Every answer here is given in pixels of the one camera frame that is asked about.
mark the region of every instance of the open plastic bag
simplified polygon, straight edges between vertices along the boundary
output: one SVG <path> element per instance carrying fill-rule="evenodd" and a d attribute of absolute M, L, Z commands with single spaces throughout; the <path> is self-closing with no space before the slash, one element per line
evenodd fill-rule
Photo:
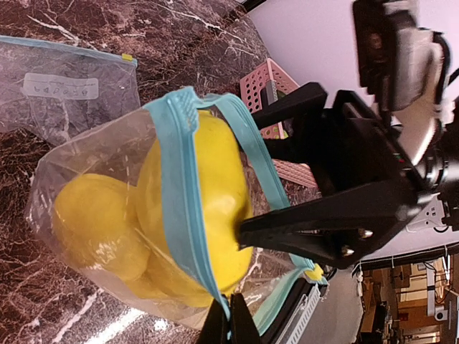
<path fill-rule="evenodd" d="M 213 105 L 231 129 L 197 111 Z M 288 206 L 250 121 L 235 96 L 171 92 L 50 151 L 37 167 L 27 221 L 67 264 L 133 307 L 200 328 L 213 297 L 224 304 L 222 293 L 242 290 L 253 312 L 263 309 L 257 324 L 266 329 L 288 285 L 314 264 L 238 249 L 237 225 L 253 212 L 250 168 L 233 132 L 271 208 Z"/>
<path fill-rule="evenodd" d="M 0 36 L 0 132 L 59 145 L 139 108 L 137 61 L 124 56 Z"/>

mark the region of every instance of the pink basket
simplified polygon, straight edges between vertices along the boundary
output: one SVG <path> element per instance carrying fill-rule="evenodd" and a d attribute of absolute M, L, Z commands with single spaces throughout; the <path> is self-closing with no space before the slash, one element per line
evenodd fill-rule
<path fill-rule="evenodd" d="M 241 98 L 251 113 L 256 113 L 262 109 L 260 91 L 266 87 L 268 81 L 274 81 L 277 89 L 285 94 L 296 90 L 299 86 L 282 68 L 272 59 L 267 59 L 265 63 L 258 66 L 249 75 L 240 81 Z M 272 125 L 261 130 L 264 138 L 286 137 L 282 123 Z M 279 177 L 294 183 L 316 188 L 316 180 L 309 166 L 306 164 L 289 163 L 287 161 L 273 160 Z"/>

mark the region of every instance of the dark marble table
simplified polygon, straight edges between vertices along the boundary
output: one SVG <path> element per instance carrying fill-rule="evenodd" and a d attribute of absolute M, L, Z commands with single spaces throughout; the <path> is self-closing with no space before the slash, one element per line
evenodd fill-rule
<path fill-rule="evenodd" d="M 184 85 L 238 92 L 267 51 L 232 0 L 1 0 L 0 34 L 132 54 L 145 103 Z M 38 160 L 25 130 L 0 134 L 0 343 L 193 343 L 197 331 L 134 310 L 59 262 L 24 220 Z M 294 202 L 315 193 L 285 185 Z M 258 212 L 267 211 L 252 188 Z"/>

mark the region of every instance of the white label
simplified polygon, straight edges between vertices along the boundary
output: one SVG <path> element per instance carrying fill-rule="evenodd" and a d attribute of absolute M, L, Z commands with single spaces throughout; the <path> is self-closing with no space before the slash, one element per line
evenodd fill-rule
<path fill-rule="evenodd" d="M 99 80 L 26 73 L 24 92 L 30 97 L 91 100 L 99 97 Z"/>

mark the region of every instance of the yellow fruit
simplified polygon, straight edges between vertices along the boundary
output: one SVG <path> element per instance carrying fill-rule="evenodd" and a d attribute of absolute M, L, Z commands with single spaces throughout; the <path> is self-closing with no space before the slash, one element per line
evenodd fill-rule
<path fill-rule="evenodd" d="M 60 191 L 53 230 L 73 264 L 101 267 L 123 281 L 145 272 L 151 251 L 138 234 L 134 189 L 111 177 L 83 174 Z"/>
<path fill-rule="evenodd" d="M 207 111 L 199 112 L 195 144 L 212 269 L 219 289 L 231 294 L 247 272 L 252 257 L 252 249 L 239 251 L 236 240 L 240 223 L 252 216 L 239 149 L 228 125 Z M 153 144 L 141 169 L 136 210 L 143 233 L 153 249 L 147 273 L 157 287 L 186 305 L 210 305 L 212 297 L 179 269 L 166 243 L 161 208 L 161 149 L 158 141 Z"/>

